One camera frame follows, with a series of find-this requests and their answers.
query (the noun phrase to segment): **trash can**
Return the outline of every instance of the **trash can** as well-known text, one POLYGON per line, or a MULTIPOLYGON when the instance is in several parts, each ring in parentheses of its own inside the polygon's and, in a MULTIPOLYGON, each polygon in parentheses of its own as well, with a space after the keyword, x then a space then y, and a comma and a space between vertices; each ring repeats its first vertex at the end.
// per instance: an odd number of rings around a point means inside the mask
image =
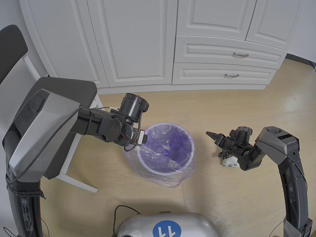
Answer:
POLYGON ((195 170, 195 146, 190 133, 173 123, 154 124, 145 130, 146 144, 124 152, 140 176, 165 187, 178 187, 195 170))

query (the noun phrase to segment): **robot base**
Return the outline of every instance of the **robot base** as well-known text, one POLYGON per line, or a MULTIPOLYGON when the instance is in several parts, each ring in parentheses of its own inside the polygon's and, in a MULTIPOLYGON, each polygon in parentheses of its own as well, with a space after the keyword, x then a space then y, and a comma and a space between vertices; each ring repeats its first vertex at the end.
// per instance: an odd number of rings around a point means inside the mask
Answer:
POLYGON ((125 219, 117 237, 222 237, 214 223, 198 213, 138 214, 125 219))

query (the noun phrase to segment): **drawer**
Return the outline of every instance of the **drawer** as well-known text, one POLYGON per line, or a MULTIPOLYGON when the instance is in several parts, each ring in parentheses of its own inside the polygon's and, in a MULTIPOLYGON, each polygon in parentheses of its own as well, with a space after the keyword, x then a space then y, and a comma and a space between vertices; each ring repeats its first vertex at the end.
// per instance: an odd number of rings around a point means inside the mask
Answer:
POLYGON ((215 63, 175 63, 172 84, 269 84, 276 69, 215 63))
POLYGON ((221 63, 279 69, 286 54, 286 50, 245 40, 177 35, 174 62, 221 63))

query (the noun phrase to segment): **chair seat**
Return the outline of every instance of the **chair seat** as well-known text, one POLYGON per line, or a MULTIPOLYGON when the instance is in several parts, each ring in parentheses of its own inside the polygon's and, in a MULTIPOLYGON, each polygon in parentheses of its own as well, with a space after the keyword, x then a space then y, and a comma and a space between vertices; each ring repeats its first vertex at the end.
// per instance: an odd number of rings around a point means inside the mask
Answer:
MULTIPOLYGON (((57 77, 41 77, 36 81, 29 93, 26 95, 18 112, 22 109, 30 97, 32 97, 40 89, 45 89, 58 95, 67 97, 87 107, 91 106, 93 99, 97 95, 97 87, 92 81, 57 77)), ((47 179, 52 179, 59 175, 75 135, 75 133, 69 132, 65 140, 62 142, 60 148, 56 152, 56 155, 44 174, 47 179)))

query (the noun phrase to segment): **robotic arm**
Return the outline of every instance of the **robotic arm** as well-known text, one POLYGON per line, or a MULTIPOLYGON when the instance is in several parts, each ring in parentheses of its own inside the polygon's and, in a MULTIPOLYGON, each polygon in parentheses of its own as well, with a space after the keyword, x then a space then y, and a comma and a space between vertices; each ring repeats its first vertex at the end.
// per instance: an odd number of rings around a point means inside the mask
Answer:
POLYGON ((255 144, 249 144, 252 129, 240 126, 229 136, 206 132, 218 145, 223 159, 235 156, 242 170, 259 167, 265 155, 278 164, 285 198, 284 237, 308 237, 312 221, 308 218, 307 184, 300 159, 298 138, 269 126, 263 128, 255 144))
POLYGON ((2 145, 6 152, 6 182, 15 224, 21 237, 42 237, 40 179, 69 132, 92 135, 126 149, 142 145, 140 130, 148 102, 127 93, 118 110, 87 108, 55 93, 39 90, 16 115, 2 145))

